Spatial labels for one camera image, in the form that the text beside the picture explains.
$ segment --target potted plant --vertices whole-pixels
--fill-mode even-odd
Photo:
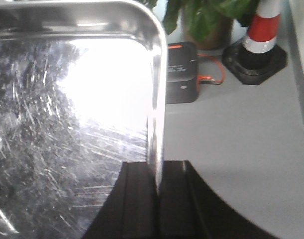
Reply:
[[[140,2],[153,8],[157,0]],[[185,38],[198,48],[212,49],[229,38],[234,19],[241,26],[250,24],[258,3],[259,0],[168,0],[163,26],[171,34],[182,11]]]

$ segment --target orange cable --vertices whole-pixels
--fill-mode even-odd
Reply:
[[[213,56],[209,56],[205,53],[198,53],[198,56],[203,56],[203,57],[207,57],[209,59],[211,59],[214,63],[216,63],[216,65],[219,67],[220,72],[221,72],[221,79],[220,80],[216,80],[214,79],[212,76],[204,76],[204,75],[198,75],[198,82],[199,84],[201,84],[201,80],[207,80],[207,83],[213,83],[215,85],[220,85],[224,82],[225,78],[226,78],[226,73],[225,73],[225,69],[223,67],[223,65]]]

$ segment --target black holder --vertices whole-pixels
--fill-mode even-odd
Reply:
[[[245,85],[260,85],[287,66],[287,53],[278,45],[263,54],[251,53],[239,40],[227,47],[222,62]]]
[[[277,239],[229,207],[189,161],[165,161],[160,196],[147,163],[123,163],[83,239]]]

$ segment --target plant pot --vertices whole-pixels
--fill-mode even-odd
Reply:
[[[215,29],[202,42],[196,41],[187,31],[184,14],[182,15],[184,38],[196,45],[198,49],[216,49],[229,42],[231,38],[233,19],[221,16]]]

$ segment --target reflective stripe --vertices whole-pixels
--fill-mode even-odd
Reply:
[[[255,15],[247,34],[255,41],[270,41],[277,36],[280,15],[273,18],[262,18]]]
[[[266,53],[270,51],[276,44],[276,38],[274,37],[270,41],[254,41],[248,35],[246,35],[242,41],[243,46],[252,53]]]
[[[256,13],[263,18],[280,14],[282,0],[260,0]]]

